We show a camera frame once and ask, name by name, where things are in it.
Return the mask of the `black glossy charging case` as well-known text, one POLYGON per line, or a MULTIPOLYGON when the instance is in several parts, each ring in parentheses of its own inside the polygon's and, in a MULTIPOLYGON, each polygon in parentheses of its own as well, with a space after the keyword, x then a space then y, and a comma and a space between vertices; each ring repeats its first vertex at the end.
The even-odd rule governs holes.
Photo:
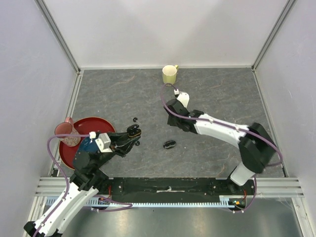
POLYGON ((129 126, 127 129, 126 129, 126 132, 128 134, 128 137, 129 138, 135 138, 135 137, 140 137, 141 136, 141 129, 139 128, 140 125, 138 124, 133 124, 131 126, 129 126))

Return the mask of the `black marbled charging case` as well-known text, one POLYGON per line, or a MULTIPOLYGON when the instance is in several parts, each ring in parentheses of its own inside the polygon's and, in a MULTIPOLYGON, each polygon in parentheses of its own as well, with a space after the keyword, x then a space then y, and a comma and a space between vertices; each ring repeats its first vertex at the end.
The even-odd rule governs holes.
POLYGON ((176 141, 168 140, 168 141, 163 143, 163 148, 168 150, 168 149, 175 147, 175 145, 176 145, 176 141))

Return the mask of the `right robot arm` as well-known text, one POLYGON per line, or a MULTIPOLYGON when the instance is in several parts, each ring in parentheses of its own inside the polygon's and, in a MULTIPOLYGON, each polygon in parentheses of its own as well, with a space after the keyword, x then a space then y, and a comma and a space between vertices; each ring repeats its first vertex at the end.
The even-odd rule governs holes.
POLYGON ((188 111, 178 98, 168 101, 164 108, 168 113, 168 125, 184 132, 219 139, 239 149, 241 163, 230 173, 226 182, 227 191, 231 194, 242 191, 244 184, 254 175, 262 173, 266 167, 281 163, 270 163, 276 153, 279 157, 281 154, 259 123, 238 125, 213 118, 199 110, 188 111))

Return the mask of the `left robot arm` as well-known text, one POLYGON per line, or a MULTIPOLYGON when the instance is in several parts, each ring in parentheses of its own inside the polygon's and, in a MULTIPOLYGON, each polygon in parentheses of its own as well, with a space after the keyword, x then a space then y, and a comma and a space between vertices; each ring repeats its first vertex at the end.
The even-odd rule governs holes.
POLYGON ((66 178, 66 187, 54 204, 36 221, 27 222, 24 230, 31 237, 60 237, 72 219, 90 198, 108 190, 108 176, 100 170, 114 156, 125 157, 138 143, 141 130, 132 127, 123 133, 75 135, 80 145, 74 159, 75 171, 66 178))

